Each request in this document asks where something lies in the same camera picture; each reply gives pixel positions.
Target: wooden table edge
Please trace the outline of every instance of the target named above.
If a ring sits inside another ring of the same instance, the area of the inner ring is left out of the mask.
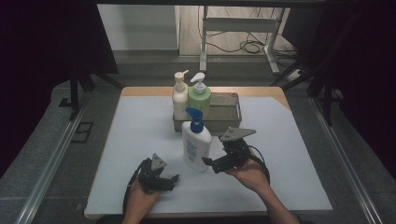
[[[236,92],[239,96],[271,96],[290,109],[279,87],[210,87],[213,92]],[[173,87],[125,87],[120,96],[171,96]]]

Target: bottle label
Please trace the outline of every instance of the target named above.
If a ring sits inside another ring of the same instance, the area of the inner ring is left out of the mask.
[[[197,147],[187,139],[187,154],[189,155],[190,161],[195,161],[197,157]]]

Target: wall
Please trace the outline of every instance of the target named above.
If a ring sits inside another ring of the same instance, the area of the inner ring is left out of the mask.
[[[98,5],[112,50],[178,49],[178,7]]]

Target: gray floor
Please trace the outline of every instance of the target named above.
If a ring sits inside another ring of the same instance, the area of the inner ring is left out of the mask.
[[[142,62],[136,60],[135,63],[128,63],[134,58],[118,58],[120,75],[113,77],[129,86],[172,86],[175,72],[190,69],[193,75],[199,67],[197,58],[174,56],[147,56],[147,58],[150,60],[139,57]],[[92,133],[87,143],[71,143],[68,146],[45,198],[38,207],[34,223],[94,223],[94,220],[88,220],[82,214],[120,97],[120,90],[102,79],[97,77],[93,79],[96,89],[88,93],[89,102],[81,119],[81,122],[93,122]],[[208,86],[268,86],[274,79],[262,59],[210,58],[206,84]],[[317,113],[304,92],[307,85],[308,83],[302,83],[286,94],[293,116],[334,210],[328,214],[300,215],[300,217],[315,223],[369,223],[334,154],[329,138],[318,121]],[[64,97],[69,97],[67,83],[53,90],[52,102],[46,114],[21,154],[1,179],[1,223],[15,222],[33,185],[69,124],[70,108],[58,107]],[[332,122],[383,223],[392,223],[396,218],[395,181],[374,152],[350,126],[337,105],[333,105]]]

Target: forearm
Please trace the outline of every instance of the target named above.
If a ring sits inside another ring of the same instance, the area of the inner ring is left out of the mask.
[[[274,191],[269,185],[255,191],[264,202],[265,206],[267,207],[268,213],[270,214],[275,224],[299,223],[297,218],[277,198]]]

